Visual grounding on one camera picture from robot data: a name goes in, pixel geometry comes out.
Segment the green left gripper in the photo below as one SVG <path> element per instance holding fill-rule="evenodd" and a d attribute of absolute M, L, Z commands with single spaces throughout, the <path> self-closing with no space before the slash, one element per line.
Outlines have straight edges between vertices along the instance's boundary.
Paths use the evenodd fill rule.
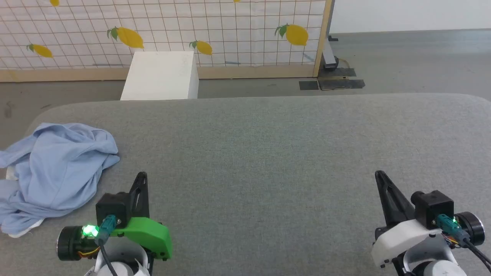
<path fill-rule="evenodd" d="M 130 189 L 130 221 L 112 231 L 112 237 L 126 237 L 153 253 L 156 259 L 171 259 L 173 244 L 169 229 L 150 219 L 148 176 L 139 172 Z"/>

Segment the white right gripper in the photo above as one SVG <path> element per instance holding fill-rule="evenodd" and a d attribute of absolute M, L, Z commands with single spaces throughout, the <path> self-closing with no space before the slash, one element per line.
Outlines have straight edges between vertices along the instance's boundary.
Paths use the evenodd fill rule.
<path fill-rule="evenodd" d="M 375 180 L 386 227 L 391 228 L 375 241 L 371 257 L 376 266 L 402 253 L 403 266 L 429 259 L 444 259 L 444 238 L 440 229 L 428 230 L 414 220 L 415 208 L 384 171 L 375 172 Z"/>

